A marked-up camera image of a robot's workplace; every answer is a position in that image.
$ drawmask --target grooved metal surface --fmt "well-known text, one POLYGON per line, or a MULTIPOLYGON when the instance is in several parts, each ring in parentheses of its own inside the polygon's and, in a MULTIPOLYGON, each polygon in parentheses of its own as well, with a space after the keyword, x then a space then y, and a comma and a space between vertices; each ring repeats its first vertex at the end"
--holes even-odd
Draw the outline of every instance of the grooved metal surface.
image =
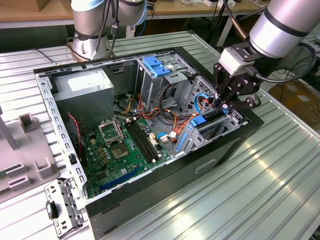
MULTIPOLYGON (((218 54, 187 32, 119 39, 114 52, 183 46, 208 70, 218 54)), ((43 51, 73 62, 65 46, 43 51)), ((0 105, 5 122, 39 118, 62 177, 68 175, 32 69, 52 64, 29 50, 0 54, 0 105)), ((266 92, 254 112, 265 122, 225 164, 119 226, 107 240, 308 239, 320 224, 320 137, 266 92)), ((44 186, 0 204, 0 239, 51 240, 44 186)), ((90 240, 85 224, 67 240, 90 240)))

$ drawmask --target ram slot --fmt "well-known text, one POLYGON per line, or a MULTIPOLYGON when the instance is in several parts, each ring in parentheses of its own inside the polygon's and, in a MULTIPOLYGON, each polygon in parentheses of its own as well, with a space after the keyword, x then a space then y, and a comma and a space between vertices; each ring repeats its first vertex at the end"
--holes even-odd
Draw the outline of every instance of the ram slot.
POLYGON ((126 129, 148 164, 152 163, 153 160, 159 159, 156 151, 136 122, 129 123, 126 129))

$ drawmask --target blue cable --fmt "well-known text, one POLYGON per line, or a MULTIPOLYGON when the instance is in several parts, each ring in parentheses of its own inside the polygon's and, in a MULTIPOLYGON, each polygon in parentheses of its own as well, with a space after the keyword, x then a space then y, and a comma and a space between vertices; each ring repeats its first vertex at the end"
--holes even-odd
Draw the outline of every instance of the blue cable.
POLYGON ((165 136, 165 135, 167 135, 167 134, 164 133, 164 132, 161 132, 161 133, 158 134, 158 136, 156 136, 156 139, 159 140, 159 138, 161 138, 162 136, 165 136))
POLYGON ((206 94, 204 94, 204 93, 199 93, 199 94, 195 95, 195 97, 194 97, 194 108, 195 108, 195 110, 198 112, 198 114, 201 115, 201 111, 200 111, 200 109, 198 108, 198 97, 199 97, 199 96, 202 96, 202 97, 204 97, 205 99, 208 99, 209 96, 206 95, 206 94))
POLYGON ((143 22, 143 28, 142 28, 142 31, 139 33, 138 37, 141 36, 141 34, 144 32, 145 28, 146 28, 146 20, 144 20, 144 22, 143 22))

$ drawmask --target yellow wire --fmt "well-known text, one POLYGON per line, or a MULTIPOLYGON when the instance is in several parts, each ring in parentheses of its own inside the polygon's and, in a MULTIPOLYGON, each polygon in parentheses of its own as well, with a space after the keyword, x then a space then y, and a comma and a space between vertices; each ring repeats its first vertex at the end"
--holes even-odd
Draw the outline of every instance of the yellow wire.
POLYGON ((131 99, 129 100, 129 104, 128 104, 128 107, 126 108, 125 111, 122 112, 122 114, 127 114, 129 111, 130 111, 130 108, 131 108, 131 99))

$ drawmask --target wire bundle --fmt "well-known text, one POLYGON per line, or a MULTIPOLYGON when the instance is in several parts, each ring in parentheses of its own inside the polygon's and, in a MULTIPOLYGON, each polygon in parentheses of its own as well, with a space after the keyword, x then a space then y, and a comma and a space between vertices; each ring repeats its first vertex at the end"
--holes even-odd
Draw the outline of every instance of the wire bundle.
POLYGON ((70 113, 68 113, 67 116, 69 116, 75 124, 76 130, 77 130, 77 135, 78 135, 78 141, 79 141, 79 153, 81 154, 81 137, 80 137, 80 130, 79 130, 78 122, 70 113))

